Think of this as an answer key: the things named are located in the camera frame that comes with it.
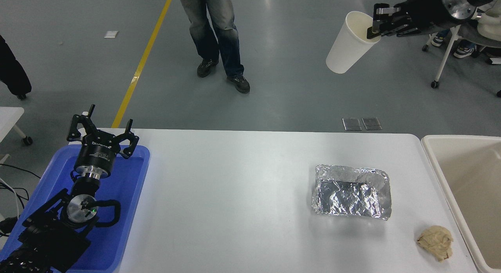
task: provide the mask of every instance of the aluminum foil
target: aluminum foil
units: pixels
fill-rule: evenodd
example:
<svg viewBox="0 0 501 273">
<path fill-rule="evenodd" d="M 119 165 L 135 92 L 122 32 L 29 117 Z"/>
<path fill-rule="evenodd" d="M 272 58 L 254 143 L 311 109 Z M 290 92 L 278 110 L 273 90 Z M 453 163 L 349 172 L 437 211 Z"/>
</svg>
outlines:
<svg viewBox="0 0 501 273">
<path fill-rule="evenodd" d="M 315 170 L 312 207 L 317 214 L 390 218 L 390 180 L 384 171 L 337 165 L 319 165 Z"/>
</svg>

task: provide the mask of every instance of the jeans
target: jeans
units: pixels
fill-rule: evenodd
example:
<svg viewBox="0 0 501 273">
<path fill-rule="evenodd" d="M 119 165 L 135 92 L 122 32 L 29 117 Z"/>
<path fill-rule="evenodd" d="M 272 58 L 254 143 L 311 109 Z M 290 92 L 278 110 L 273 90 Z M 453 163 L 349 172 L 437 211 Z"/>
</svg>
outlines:
<svg viewBox="0 0 501 273">
<path fill-rule="evenodd" d="M 231 0 L 180 0 L 184 12 L 191 23 L 189 31 L 197 53 L 202 59 L 221 60 L 227 76 L 242 76 L 240 64 L 240 44 L 238 31 L 233 23 L 235 15 Z M 207 18 L 207 9 L 211 16 L 211 29 Z"/>
<path fill-rule="evenodd" d="M 449 31 L 449 29 L 442 30 L 437 33 L 437 37 L 445 37 L 447 36 L 447 34 L 449 34 Z M 460 44 L 458 46 L 461 48 L 470 49 L 475 47 L 475 43 L 471 43 L 470 41 L 463 39 L 460 41 Z"/>
<path fill-rule="evenodd" d="M 0 80 L 7 85 L 13 95 L 23 95 L 31 92 L 30 79 L 25 70 L 16 60 L 9 45 L 0 35 Z"/>
</svg>

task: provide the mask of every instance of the metal floor plate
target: metal floor plate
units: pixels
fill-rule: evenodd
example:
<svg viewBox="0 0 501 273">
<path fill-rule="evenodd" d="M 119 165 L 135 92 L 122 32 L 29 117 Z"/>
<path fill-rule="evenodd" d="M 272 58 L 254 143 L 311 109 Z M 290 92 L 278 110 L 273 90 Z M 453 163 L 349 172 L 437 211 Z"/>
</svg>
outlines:
<svg viewBox="0 0 501 273">
<path fill-rule="evenodd" d="M 362 121 L 365 125 L 365 129 L 367 130 L 381 130 L 381 123 L 379 122 L 379 118 L 362 118 Z"/>
<path fill-rule="evenodd" d="M 346 131 L 362 131 L 358 118 L 343 118 L 343 125 Z"/>
</svg>

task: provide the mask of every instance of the cable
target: cable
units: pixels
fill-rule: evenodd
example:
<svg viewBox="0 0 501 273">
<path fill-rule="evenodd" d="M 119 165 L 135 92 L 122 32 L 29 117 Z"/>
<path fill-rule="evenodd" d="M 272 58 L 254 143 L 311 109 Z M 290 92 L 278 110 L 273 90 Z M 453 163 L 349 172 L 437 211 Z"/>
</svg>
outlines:
<svg viewBox="0 0 501 273">
<path fill-rule="evenodd" d="M 28 191 L 27 191 L 25 188 L 16 188 L 16 187 L 14 187 L 13 189 L 14 189 L 14 190 L 18 190 L 18 189 L 19 189 L 19 190 L 23 190 L 23 191 L 25 191 L 25 192 L 26 192 L 26 198 L 25 198 L 25 197 L 23 197 L 23 196 L 21 196 L 20 194 L 18 194 L 18 197 L 19 197 L 19 198 L 22 198 L 23 200 L 26 200 L 26 201 L 29 201 L 29 200 L 30 200 L 30 195 L 28 194 Z M 0 190 L 8 190 L 8 191 L 12 192 L 12 190 L 11 190 L 11 189 L 9 189 L 9 188 L 8 188 L 6 185 L 4 185 L 3 183 L 0 183 Z"/>
<path fill-rule="evenodd" d="M 17 167 L 17 166 L 13 166 L 13 165 L 5 164 L 5 163 L 0 163 L 0 165 L 7 166 L 7 167 L 11 167 L 11 168 L 15 168 L 15 169 L 19 169 L 19 170 L 21 170 L 21 171 L 25 171 L 25 172 L 31 173 L 31 174 L 33 174 L 33 175 L 37 176 L 37 177 L 38 177 L 38 179 L 41 179 L 41 177 L 40 177 L 40 176 L 36 175 L 35 173 L 33 173 L 33 172 L 29 171 L 29 170 L 22 169 L 22 168 L 19 168 L 19 167 Z"/>
<path fill-rule="evenodd" d="M 27 200 L 27 201 L 29 201 L 29 200 L 30 200 L 30 194 L 28 193 L 28 191 L 27 191 L 25 188 L 14 188 L 14 189 L 16 189 L 16 190 L 17 190 L 17 189 L 19 189 L 19 190 L 23 190 L 23 191 L 25 191 L 25 192 L 26 192 L 26 198 L 24 198 L 24 197 L 21 197 L 21 198 L 23 198 L 23 199 L 25 199 L 25 200 Z"/>
<path fill-rule="evenodd" d="M 18 218 L 19 218 L 19 204 L 18 204 L 18 193 L 16 193 L 16 191 L 11 187 L 9 186 L 9 184 L 7 184 L 4 179 L 0 178 L 0 181 L 2 183 L 4 183 L 7 187 L 9 187 L 9 189 L 12 190 L 12 192 L 14 193 L 14 201 L 16 202 L 16 210 L 18 211 Z"/>
<path fill-rule="evenodd" d="M 4 187 L 5 185 L 3 183 L 0 183 L 0 186 L 1 186 L 0 190 L 7 190 L 7 191 L 12 193 L 12 190 L 7 188 L 7 187 Z M 23 200 L 21 200 L 21 199 L 27 200 L 27 198 L 20 196 L 19 194 L 16 194 L 16 196 L 17 196 L 19 202 L 21 203 L 21 206 L 23 207 L 23 209 L 25 209 L 25 204 L 23 203 Z"/>
</svg>

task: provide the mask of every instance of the paper cup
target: paper cup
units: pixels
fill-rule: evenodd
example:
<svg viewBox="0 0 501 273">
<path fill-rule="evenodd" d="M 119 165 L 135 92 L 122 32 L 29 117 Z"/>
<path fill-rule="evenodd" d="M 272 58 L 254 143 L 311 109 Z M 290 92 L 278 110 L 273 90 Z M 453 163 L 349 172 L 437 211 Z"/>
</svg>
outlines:
<svg viewBox="0 0 501 273">
<path fill-rule="evenodd" d="M 381 39 L 381 36 L 367 39 L 367 28 L 371 26 L 372 18 L 365 13 L 353 11 L 346 14 L 343 27 L 325 60 L 330 70 L 345 73 Z"/>
</svg>

